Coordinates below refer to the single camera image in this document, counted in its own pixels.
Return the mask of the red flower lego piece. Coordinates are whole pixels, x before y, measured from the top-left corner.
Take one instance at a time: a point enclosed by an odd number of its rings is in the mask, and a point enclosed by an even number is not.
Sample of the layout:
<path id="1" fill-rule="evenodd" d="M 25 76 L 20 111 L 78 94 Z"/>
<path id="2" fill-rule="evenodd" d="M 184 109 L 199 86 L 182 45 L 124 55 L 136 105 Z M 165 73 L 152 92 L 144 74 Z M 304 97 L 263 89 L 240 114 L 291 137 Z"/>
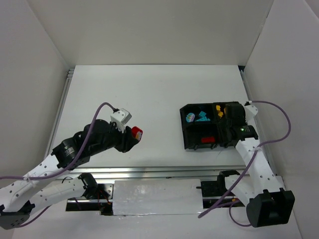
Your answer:
<path id="1" fill-rule="evenodd" d="M 138 141 L 140 141 L 142 139 L 142 135 L 143 135 L 143 131 L 137 127 L 137 126 L 134 126 L 132 128 L 132 136 L 137 139 Z"/>

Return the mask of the red lego bar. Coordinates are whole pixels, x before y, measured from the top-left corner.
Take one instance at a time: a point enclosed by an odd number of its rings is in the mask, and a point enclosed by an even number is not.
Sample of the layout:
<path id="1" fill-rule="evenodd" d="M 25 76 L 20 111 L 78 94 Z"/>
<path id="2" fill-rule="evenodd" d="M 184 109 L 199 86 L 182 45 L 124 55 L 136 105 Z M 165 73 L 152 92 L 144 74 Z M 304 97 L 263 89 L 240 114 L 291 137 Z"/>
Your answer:
<path id="1" fill-rule="evenodd" d="M 215 143 L 215 137 L 213 136 L 203 137 L 201 138 L 201 143 L 203 144 Z"/>

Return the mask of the small teal square lego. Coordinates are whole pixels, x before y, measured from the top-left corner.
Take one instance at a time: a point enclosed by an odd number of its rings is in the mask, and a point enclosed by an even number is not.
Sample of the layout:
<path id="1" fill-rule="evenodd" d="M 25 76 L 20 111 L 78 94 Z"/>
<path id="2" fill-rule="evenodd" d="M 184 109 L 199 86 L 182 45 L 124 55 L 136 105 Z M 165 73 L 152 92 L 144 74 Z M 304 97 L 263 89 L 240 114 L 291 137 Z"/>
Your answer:
<path id="1" fill-rule="evenodd" d="M 205 112 L 203 112 L 203 111 L 201 111 L 200 113 L 199 113 L 199 115 L 198 115 L 200 118 L 203 118 L 203 117 L 205 117 L 206 116 L 206 113 Z"/>

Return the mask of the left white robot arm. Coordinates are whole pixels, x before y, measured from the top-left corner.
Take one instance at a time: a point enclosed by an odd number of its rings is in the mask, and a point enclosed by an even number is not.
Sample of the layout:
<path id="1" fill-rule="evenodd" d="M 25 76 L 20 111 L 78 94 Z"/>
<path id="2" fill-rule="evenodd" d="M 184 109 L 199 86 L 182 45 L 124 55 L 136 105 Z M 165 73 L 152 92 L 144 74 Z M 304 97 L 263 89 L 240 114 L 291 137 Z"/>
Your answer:
<path id="1" fill-rule="evenodd" d="M 91 173 L 82 173 L 74 178 L 66 175 L 105 150 L 130 151 L 140 142 L 142 135 L 143 131 L 136 126 L 126 126 L 124 131 L 120 131 L 115 122 L 98 119 L 93 125 L 88 124 L 82 131 L 63 140 L 34 169 L 1 188 L 1 228 L 11 230 L 24 227 L 31 223 L 29 218 L 34 213 L 43 214 L 51 205 L 66 199 L 84 197 L 109 200 L 110 191 L 100 186 Z M 50 185 L 62 176 L 66 177 L 66 182 Z"/>

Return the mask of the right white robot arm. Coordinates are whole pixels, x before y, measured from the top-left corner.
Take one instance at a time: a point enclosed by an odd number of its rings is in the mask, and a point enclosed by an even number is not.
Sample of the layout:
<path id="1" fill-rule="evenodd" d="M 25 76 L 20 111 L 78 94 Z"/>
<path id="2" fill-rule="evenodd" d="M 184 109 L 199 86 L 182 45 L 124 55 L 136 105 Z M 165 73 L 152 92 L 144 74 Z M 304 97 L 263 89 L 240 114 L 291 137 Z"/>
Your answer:
<path id="1" fill-rule="evenodd" d="M 245 206 L 249 225 L 254 228 L 287 224 L 295 202 L 292 191 L 285 190 L 262 151 L 262 146 L 275 142 L 252 137 L 239 140 L 235 148 L 246 165 L 244 171 L 222 171 L 217 178 L 226 189 L 223 196 L 232 193 Z"/>

